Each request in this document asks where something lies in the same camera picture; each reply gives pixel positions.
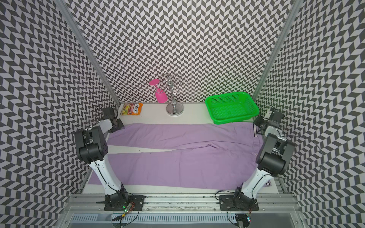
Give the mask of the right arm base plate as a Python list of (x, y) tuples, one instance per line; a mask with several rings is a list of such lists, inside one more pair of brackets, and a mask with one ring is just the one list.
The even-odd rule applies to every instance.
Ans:
[(234, 197), (233, 195), (219, 196), (219, 204), (221, 211), (258, 211), (259, 206), (256, 200), (246, 196)]

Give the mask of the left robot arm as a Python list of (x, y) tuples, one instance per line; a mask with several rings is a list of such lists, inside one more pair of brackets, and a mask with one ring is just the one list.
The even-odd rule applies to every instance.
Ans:
[(105, 190), (105, 203), (127, 202), (129, 200), (122, 182), (117, 178), (108, 159), (106, 134), (124, 127), (117, 117), (117, 110), (107, 107), (103, 116), (93, 126), (75, 132), (76, 155), (92, 168)]

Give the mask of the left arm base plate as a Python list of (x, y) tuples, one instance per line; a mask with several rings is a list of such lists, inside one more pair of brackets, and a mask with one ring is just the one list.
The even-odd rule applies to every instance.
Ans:
[(144, 206), (144, 195), (106, 195), (104, 211), (123, 211), (127, 212), (133, 209), (133, 211), (141, 211)]

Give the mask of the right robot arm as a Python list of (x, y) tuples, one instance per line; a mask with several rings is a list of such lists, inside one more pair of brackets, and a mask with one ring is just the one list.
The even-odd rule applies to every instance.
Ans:
[(234, 193), (233, 204), (240, 210), (257, 210), (257, 194), (274, 177), (283, 175), (289, 167), (295, 144), (284, 136), (279, 125), (285, 115), (270, 108), (264, 117), (260, 116), (254, 124), (264, 131), (264, 143), (257, 157), (257, 168), (248, 181)]

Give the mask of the purple long pants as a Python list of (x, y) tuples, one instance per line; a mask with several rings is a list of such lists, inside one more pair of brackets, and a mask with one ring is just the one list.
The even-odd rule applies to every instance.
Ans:
[(256, 169), (263, 138), (247, 122), (135, 123), (111, 134), (107, 145), (125, 185), (232, 190)]

